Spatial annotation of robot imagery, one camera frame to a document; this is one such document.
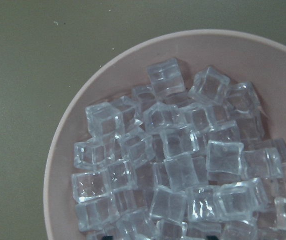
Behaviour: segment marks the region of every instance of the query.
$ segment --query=pile of ice cubes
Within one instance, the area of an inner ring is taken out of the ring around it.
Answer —
[[[86,108],[75,143],[78,226],[87,240],[286,240],[286,145],[265,139],[250,82],[210,66],[189,91],[171,58],[151,85]]]

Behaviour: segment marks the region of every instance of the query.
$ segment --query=bowl rim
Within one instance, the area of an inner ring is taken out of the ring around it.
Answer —
[[[194,29],[194,30],[184,30],[184,31],[178,31],[178,32],[173,32],[165,35],[161,35],[149,40],[146,40],[142,43],[139,43],[128,50],[120,53],[113,59],[111,59],[109,62],[107,62],[105,65],[103,65],[98,71],[96,71],[86,82],[85,84],[80,88],[80,90],[76,93],[72,101],[69,103],[68,107],[66,108],[62,118],[59,121],[59,124],[57,126],[57,129],[55,131],[48,157],[47,157],[47,162],[46,162],[46,167],[45,167],[45,175],[44,175],[44,188],[43,188],[43,205],[44,205],[44,217],[45,217],[45,227],[46,227],[46,232],[47,232],[47,237],[49,240],[53,240],[53,232],[52,232],[52,223],[50,220],[50,215],[49,215],[49,198],[48,198],[48,190],[49,190],[49,173],[51,170],[52,166],[52,160],[53,160],[53,154],[55,150],[55,145],[57,144],[57,140],[59,137],[59,134],[63,128],[63,125],[65,124],[67,117],[69,113],[71,112],[72,108],[74,107],[75,103],[79,99],[79,97],[84,93],[84,91],[89,87],[89,85],[99,76],[101,75],[106,69],[108,69],[110,66],[115,64],[117,61],[120,59],[124,58],[126,55],[129,55],[130,53],[133,53],[141,48],[144,48],[150,44],[154,44],[156,42],[161,42],[167,39],[174,39],[176,37],[182,37],[182,36],[201,36],[201,35],[207,35],[207,36],[226,36],[226,37],[234,37],[234,38],[242,38],[254,42],[258,42],[261,44],[268,45],[272,48],[275,48],[279,51],[285,52],[286,53],[286,46],[278,43],[276,41],[270,40],[268,38],[264,38],[261,36],[253,35],[250,33],[246,32],[240,32],[240,31],[234,31],[234,30],[225,30],[225,29]]]

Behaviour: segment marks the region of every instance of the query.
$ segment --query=bowl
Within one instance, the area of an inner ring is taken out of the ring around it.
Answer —
[[[49,240],[84,240],[78,231],[72,197],[73,144],[89,138],[85,107],[130,92],[149,82],[146,67],[176,57],[191,85],[192,76],[208,65],[238,82],[251,81],[259,94],[272,138],[286,142],[286,46],[236,31],[189,30],[163,35],[118,55],[100,68],[66,109],[48,154],[44,214]]]

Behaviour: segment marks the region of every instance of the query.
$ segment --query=tabletop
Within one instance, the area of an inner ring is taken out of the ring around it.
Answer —
[[[145,40],[204,28],[286,45],[286,1],[0,1],[0,240],[47,239],[47,154],[89,77]]]

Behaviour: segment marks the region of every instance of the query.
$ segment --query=green table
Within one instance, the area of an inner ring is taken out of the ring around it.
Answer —
[[[286,1],[0,1],[0,240],[47,238],[46,158],[86,80],[140,42],[204,28],[286,45]]]

